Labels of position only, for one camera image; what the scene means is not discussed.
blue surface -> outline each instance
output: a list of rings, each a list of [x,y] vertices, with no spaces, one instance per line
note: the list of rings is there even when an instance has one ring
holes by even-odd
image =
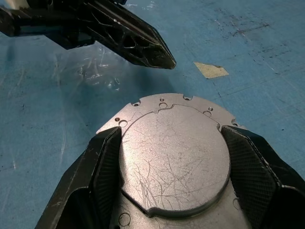
[[[218,103],[305,178],[305,1],[127,3],[163,36],[174,70],[133,66],[98,43],[66,51],[45,37],[0,34],[2,229],[34,228],[96,130],[151,94]],[[229,75],[207,80],[193,62]]]

circular metal part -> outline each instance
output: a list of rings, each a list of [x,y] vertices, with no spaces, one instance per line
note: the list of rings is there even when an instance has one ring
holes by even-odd
[[[124,195],[147,216],[168,219],[194,216],[216,204],[230,175],[220,129],[237,124],[234,116],[182,94],[152,95],[135,104],[99,130],[122,127]]]

black plastic part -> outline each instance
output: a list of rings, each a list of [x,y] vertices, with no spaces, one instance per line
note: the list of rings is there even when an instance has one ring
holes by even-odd
[[[62,176],[35,229],[108,229],[119,183],[122,131],[97,134]]]
[[[43,34],[66,49],[98,41],[133,64],[174,68],[175,59],[160,34],[125,9],[125,2],[28,0],[29,9],[0,8],[0,31],[8,36]]]
[[[253,229],[304,229],[305,182],[248,130],[223,126],[231,158],[231,180]]]

tape piece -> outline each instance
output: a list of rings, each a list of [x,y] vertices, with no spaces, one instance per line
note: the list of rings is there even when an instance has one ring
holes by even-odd
[[[196,67],[201,71],[207,79],[228,75],[229,73],[221,66],[194,62]]]

blue table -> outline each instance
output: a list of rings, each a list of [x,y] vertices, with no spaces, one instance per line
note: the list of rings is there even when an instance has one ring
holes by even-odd
[[[43,36],[0,34],[2,229],[34,228],[96,130],[151,94],[225,107],[305,178],[305,1],[129,0],[126,7],[160,32],[174,70],[131,65],[98,43],[66,51]],[[194,62],[229,75],[206,79]]]

